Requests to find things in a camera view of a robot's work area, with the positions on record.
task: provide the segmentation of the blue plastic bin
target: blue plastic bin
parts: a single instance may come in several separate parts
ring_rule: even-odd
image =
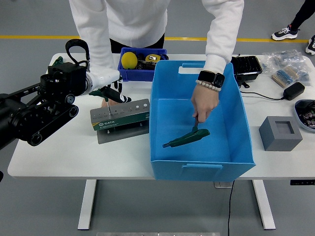
[[[126,52],[136,52],[136,55],[143,53],[144,57],[149,54],[162,55],[166,54],[165,49],[152,49],[152,48],[122,48],[120,53],[120,59],[118,64],[118,70],[122,75],[123,81],[152,81],[154,76],[154,70],[125,70],[122,66],[121,60],[122,56]]]
[[[162,145],[189,133],[194,126],[190,101],[197,74],[179,74],[179,67],[204,61],[157,63],[151,93],[150,152],[156,179],[231,182],[255,166],[243,100],[229,63],[219,105],[205,123],[210,135],[178,147]]]

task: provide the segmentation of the black charger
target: black charger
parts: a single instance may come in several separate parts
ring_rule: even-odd
[[[296,82],[283,91],[283,97],[284,99],[290,101],[296,98],[298,95],[302,94],[304,92],[304,89],[305,87],[303,84],[301,84],[300,82]]]

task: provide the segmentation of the person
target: person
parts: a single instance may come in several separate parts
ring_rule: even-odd
[[[299,27],[310,18],[315,12],[315,1],[314,0],[305,0],[301,6],[298,13],[295,15],[295,18],[286,28],[275,32],[271,35],[273,40],[283,40],[283,39],[295,39],[297,33],[300,30]],[[309,39],[309,44],[305,49],[305,52],[311,55],[315,54],[315,35]]]
[[[111,49],[120,53],[115,51],[117,44],[144,48],[156,43],[161,46],[164,42],[170,0],[69,0],[69,3],[80,38],[90,49],[91,71],[93,66],[116,69]],[[191,96],[192,116],[198,116],[199,122],[205,122],[219,103],[220,85],[211,82],[223,74],[231,61],[244,8],[244,0],[202,0],[202,3],[215,19],[209,23],[206,61],[198,77],[205,82],[196,83]]]

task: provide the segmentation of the black sneaker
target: black sneaker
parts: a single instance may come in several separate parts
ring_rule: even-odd
[[[297,37],[297,32],[298,31],[299,31],[299,29],[297,31],[292,31],[291,30],[291,25],[288,25],[286,28],[283,28],[279,32],[273,33],[271,35],[271,38],[273,40],[283,40],[283,39],[286,39],[286,38],[295,39]]]
[[[309,40],[309,45],[305,49],[305,52],[314,55],[315,54],[315,35]]]

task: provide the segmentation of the yellow floor line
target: yellow floor line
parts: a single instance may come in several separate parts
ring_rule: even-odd
[[[0,35],[0,39],[73,39],[80,38],[77,35]],[[206,37],[165,37],[165,41],[206,41]],[[308,43],[308,39],[285,39],[275,41],[271,38],[237,38],[237,42],[256,43]]]

